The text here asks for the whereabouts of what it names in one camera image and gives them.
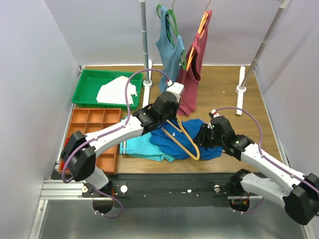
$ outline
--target maroon shirt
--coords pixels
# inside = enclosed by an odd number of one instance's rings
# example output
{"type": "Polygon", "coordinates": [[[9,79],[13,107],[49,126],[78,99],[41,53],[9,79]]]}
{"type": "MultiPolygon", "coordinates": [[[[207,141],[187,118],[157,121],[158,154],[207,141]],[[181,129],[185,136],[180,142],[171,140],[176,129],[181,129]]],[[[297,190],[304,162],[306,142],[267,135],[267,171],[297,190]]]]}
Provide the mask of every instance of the maroon shirt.
{"type": "Polygon", "coordinates": [[[200,82],[200,72],[203,63],[203,58],[206,49],[207,36],[208,36],[208,25],[212,15],[212,11],[207,11],[208,17],[205,26],[205,32],[200,39],[200,34],[197,33],[193,44],[191,45],[186,59],[189,58],[192,47],[195,48],[195,54],[190,63],[188,71],[181,69],[177,82],[184,85],[184,92],[182,94],[182,101],[180,103],[177,114],[179,116],[189,116],[192,112],[196,110],[196,99],[197,99],[197,89],[198,83],[200,82]]]}

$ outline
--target orange hanger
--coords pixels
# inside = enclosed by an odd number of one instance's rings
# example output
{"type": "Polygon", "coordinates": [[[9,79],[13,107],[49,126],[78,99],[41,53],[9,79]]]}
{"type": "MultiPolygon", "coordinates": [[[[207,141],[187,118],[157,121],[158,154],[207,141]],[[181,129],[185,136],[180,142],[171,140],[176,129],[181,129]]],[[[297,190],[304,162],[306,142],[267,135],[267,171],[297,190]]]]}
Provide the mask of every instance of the orange hanger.
{"type": "MultiPolygon", "coordinates": [[[[206,25],[206,22],[207,22],[207,18],[209,16],[209,13],[208,12],[204,12],[204,15],[203,15],[203,18],[201,19],[201,22],[200,22],[200,25],[199,25],[199,29],[198,29],[198,34],[200,34],[200,39],[202,39],[203,35],[204,35],[204,32],[205,32],[205,25],[206,25]]],[[[191,52],[190,52],[190,55],[189,55],[189,58],[187,60],[187,67],[186,67],[186,70],[188,71],[189,67],[190,67],[190,63],[195,55],[195,47],[192,47],[191,49],[191,52]]]]}

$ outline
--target metal hook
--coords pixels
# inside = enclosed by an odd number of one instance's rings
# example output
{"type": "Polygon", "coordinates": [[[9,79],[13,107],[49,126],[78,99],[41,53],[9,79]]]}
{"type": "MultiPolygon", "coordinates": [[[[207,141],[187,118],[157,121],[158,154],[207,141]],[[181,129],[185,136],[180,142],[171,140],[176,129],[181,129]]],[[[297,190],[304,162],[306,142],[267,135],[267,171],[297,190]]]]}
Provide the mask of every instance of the metal hook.
{"type": "Polygon", "coordinates": [[[209,0],[209,3],[206,5],[205,11],[207,11],[208,5],[210,5],[211,0],[209,0]]]}
{"type": "Polygon", "coordinates": [[[171,10],[172,10],[172,11],[174,11],[174,10],[173,10],[173,7],[174,7],[175,1],[176,1],[176,0],[174,0],[173,3],[171,4],[171,10]]]}

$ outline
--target gray floor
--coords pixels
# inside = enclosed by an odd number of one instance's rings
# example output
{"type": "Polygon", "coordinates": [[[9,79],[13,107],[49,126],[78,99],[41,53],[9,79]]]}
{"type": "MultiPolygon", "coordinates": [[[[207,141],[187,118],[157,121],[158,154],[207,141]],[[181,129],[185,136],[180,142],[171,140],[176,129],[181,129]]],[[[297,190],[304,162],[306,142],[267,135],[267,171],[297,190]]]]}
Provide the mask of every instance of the gray floor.
{"type": "Polygon", "coordinates": [[[115,219],[93,213],[91,201],[50,201],[41,239],[304,239],[304,228],[268,201],[249,215],[227,208],[126,209],[115,219]]]}

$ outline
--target orange compartment organizer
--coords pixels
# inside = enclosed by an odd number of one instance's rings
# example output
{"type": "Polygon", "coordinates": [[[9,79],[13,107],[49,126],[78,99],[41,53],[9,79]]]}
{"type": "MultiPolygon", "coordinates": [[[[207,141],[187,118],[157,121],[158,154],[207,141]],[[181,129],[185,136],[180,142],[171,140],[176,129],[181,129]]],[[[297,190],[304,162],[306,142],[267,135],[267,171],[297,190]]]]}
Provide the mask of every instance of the orange compartment organizer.
{"type": "MultiPolygon", "coordinates": [[[[121,109],[75,108],[64,145],[74,132],[79,130],[86,134],[99,131],[120,122],[121,116],[121,109]]],[[[96,165],[106,173],[116,174],[118,154],[119,145],[109,148],[96,159],[96,165]]],[[[62,173],[63,167],[64,162],[61,160],[59,173],[62,173]]]]}

